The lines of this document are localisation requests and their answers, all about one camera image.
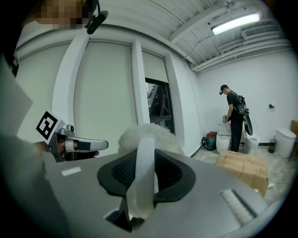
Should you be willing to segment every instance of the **ceiling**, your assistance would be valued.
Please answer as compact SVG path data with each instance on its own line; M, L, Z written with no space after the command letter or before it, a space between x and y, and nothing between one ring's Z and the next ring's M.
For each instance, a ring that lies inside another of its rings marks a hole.
M268 17L257 0L233 0L232 9L227 7L229 2L232 0L100 0L100 5L109 12L104 24L142 32L183 57L194 49L187 59L197 66L217 56L220 46L241 38L240 27L215 36L213 26L253 12ZM31 28L24 32L36 30Z

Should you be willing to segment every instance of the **fluorescent light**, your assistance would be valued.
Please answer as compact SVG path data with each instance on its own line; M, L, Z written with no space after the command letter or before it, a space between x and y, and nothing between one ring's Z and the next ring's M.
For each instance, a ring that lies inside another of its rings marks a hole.
M249 14L240 18L236 18L234 20L225 22L223 24L220 24L218 26L215 26L212 28L212 31L215 35L218 35L222 32L225 32L227 30L233 29L237 26L242 26L248 23L256 22L260 20L260 16L258 13Z

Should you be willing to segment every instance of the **black cap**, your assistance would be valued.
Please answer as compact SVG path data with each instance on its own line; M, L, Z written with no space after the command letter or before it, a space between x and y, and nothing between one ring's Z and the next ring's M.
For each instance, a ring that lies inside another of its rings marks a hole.
M229 87L226 84L224 84L220 87L220 90L223 91L224 88L229 88Z

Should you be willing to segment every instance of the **gray surface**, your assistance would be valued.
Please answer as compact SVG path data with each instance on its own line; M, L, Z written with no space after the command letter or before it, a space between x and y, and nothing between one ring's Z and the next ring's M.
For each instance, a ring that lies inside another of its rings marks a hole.
M272 188L268 188L265 194L267 204L272 204L277 200L283 199L291 186L293 177L298 169L298 157L292 154L291 160L282 158L276 152L269 153L267 146L258 146L255 150L255 155L263 157L267 163L268 181L274 183ZM195 159L204 161L210 164L215 164L219 154L217 151L200 150L195 156Z
M70 224L73 237L217 237L240 227L220 196L234 189L257 213L267 207L264 200L240 180L214 165L173 154L196 173L194 188L181 200L157 204L145 223L132 233L105 221L119 206L119 197L108 195L97 181L97 172L118 156L56 163L45 159L47 177ZM63 177L63 169L80 166L81 172Z

